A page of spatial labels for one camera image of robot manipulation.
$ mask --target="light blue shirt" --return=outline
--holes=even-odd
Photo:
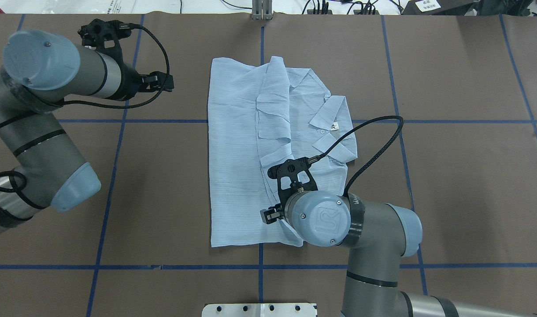
[[[352,129],[344,96],[331,92],[311,69],[286,68],[273,56],[262,66],[216,58],[208,99],[211,245],[303,240],[285,221],[265,225],[260,210],[279,203],[271,166],[325,152]],[[357,157],[354,134],[309,169],[317,187],[341,195],[345,163]]]

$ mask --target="metal bracket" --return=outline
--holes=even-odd
[[[317,317],[315,303],[209,304],[202,317]]]
[[[266,225],[275,223],[277,219],[284,219],[284,211],[282,210],[282,205],[280,204],[261,210],[260,215]]]
[[[272,0],[252,0],[253,20],[272,20]]]
[[[286,201],[297,192],[317,190],[317,184],[309,172],[310,167],[311,163],[309,159],[307,157],[301,157],[296,160],[286,160],[284,163],[268,169],[268,178],[276,179],[277,181],[278,198],[280,198],[280,204],[282,206],[286,206]],[[302,171],[304,171],[309,178],[307,183],[302,183],[298,179],[298,175]],[[290,188],[282,189],[283,177],[290,178]]]

